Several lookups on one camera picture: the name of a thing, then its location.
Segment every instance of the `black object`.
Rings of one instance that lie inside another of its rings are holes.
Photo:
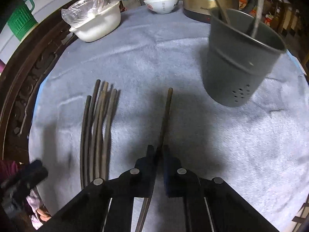
[[[187,232],[278,232],[221,178],[199,178],[182,168],[168,146],[162,151],[165,191],[170,198],[183,198]],[[104,232],[130,232],[134,197],[151,196],[156,160],[149,145],[133,169],[116,179],[95,179],[38,231],[99,232],[104,227]]]
[[[42,162],[35,160],[1,183],[0,202],[8,218],[13,218],[22,210],[23,201],[30,194],[30,190],[47,176],[48,171]]]
[[[86,127],[88,123],[88,112],[89,112],[89,107],[90,107],[90,100],[91,96],[88,95],[86,99],[86,104],[85,104],[85,109],[84,109],[84,115],[82,118],[82,125],[81,125],[81,138],[80,138],[80,156],[79,156],[79,161],[80,161],[80,185],[81,188],[83,189],[85,187],[85,178],[84,178],[84,156],[85,156],[85,141],[86,141]]]
[[[255,39],[246,34],[254,17],[227,9],[231,25],[211,9],[211,33],[207,63],[202,67],[204,87],[215,101],[237,107],[245,104],[286,51],[281,37],[259,23]]]
[[[206,15],[206,14],[201,14],[201,13],[197,13],[188,9],[183,8],[183,13],[195,20],[195,21],[199,21],[199,22],[206,22],[206,23],[211,23],[211,17],[210,15]]]

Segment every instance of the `wooden chopstick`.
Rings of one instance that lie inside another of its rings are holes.
[[[157,163],[158,163],[157,160],[162,156],[162,146],[163,146],[164,137],[165,137],[165,133],[166,133],[167,126],[168,126],[172,96],[173,96],[173,88],[170,87],[168,89],[168,93],[167,93],[165,111],[164,111],[164,116],[163,116],[163,120],[162,120],[160,136],[159,136],[159,144],[158,144],[157,151],[156,151],[156,161],[155,161],[156,167],[157,167]],[[146,216],[147,216],[148,209],[149,209],[150,202],[151,202],[151,198],[152,198],[152,193],[151,193],[150,197],[144,198],[144,200],[143,200],[143,205],[142,205],[139,217],[138,217],[135,232],[142,232],[142,230],[143,230],[143,226],[144,226],[144,223],[145,223],[145,220],[146,220]]]
[[[103,90],[101,92],[102,94],[102,101],[100,105],[99,110],[99,117],[98,117],[98,128],[97,128],[97,134],[96,134],[96,144],[95,144],[95,178],[99,178],[100,176],[100,169],[101,169],[101,163],[102,163],[102,150],[103,150],[103,132],[102,132],[102,126],[105,118],[105,109],[107,105],[107,88],[109,84],[107,82],[104,82]]]
[[[219,7],[219,9],[221,11],[223,21],[226,24],[230,25],[231,21],[230,21],[228,14],[227,14],[227,9],[225,8],[224,4],[221,2],[221,0],[215,0],[215,1],[216,1],[217,6]]]
[[[81,137],[80,137],[80,157],[79,157],[79,167],[80,167],[80,185],[81,188],[84,189],[85,187],[85,179],[84,179],[84,156],[85,156],[85,141],[86,141],[86,126],[88,120],[88,112],[90,107],[91,96],[88,95],[86,99],[84,115],[82,118],[82,125],[81,125]]]
[[[95,88],[93,90],[92,99],[89,108],[88,121],[87,121],[87,129],[86,129],[86,138],[85,138],[85,153],[84,153],[84,183],[85,186],[89,185],[89,148],[91,141],[91,129],[92,129],[92,120],[93,120],[93,112],[95,108],[95,102],[98,95],[98,89],[100,87],[101,80],[97,80],[95,82]]]
[[[96,150],[96,136],[97,136],[97,129],[99,127],[98,118],[99,118],[99,113],[100,113],[101,104],[102,104],[102,96],[103,96],[103,90],[100,93],[99,98],[98,98],[98,103],[95,109],[95,118],[93,121],[92,139],[91,139],[91,145],[90,145],[90,151],[89,151],[89,181],[90,182],[92,182],[96,178],[94,177],[95,156],[96,156],[96,151],[95,151]]]

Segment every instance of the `tablecloth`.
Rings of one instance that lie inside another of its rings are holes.
[[[309,193],[309,88],[283,54],[252,98],[229,108],[205,91],[210,25],[146,6],[121,14],[120,26],[92,43],[76,40],[40,87],[29,156],[49,170],[38,186],[54,214],[80,192],[83,109],[96,79],[119,89],[111,127],[109,177],[118,177],[157,145],[167,89],[173,87],[167,143],[183,167],[222,177],[282,231]],[[135,198],[132,230],[142,199]],[[144,231],[185,231],[182,201],[164,195],[159,170]]]

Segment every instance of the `pink cloth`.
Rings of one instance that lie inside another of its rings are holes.
[[[0,160],[0,183],[17,173],[20,165],[12,160]]]
[[[5,67],[5,63],[3,63],[2,60],[0,59],[0,73],[2,73],[4,67]]]
[[[30,191],[30,195],[26,197],[27,202],[29,203],[30,207],[32,208],[33,215],[30,216],[32,226],[38,230],[43,223],[39,219],[39,215],[37,213],[37,209],[43,206],[43,202],[39,196],[37,188],[35,187]]]

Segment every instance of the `wooden chair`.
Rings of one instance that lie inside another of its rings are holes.
[[[61,8],[67,9],[78,0]],[[0,154],[29,163],[28,139],[40,84],[64,50],[77,39],[61,8],[49,15],[20,43],[0,76]]]

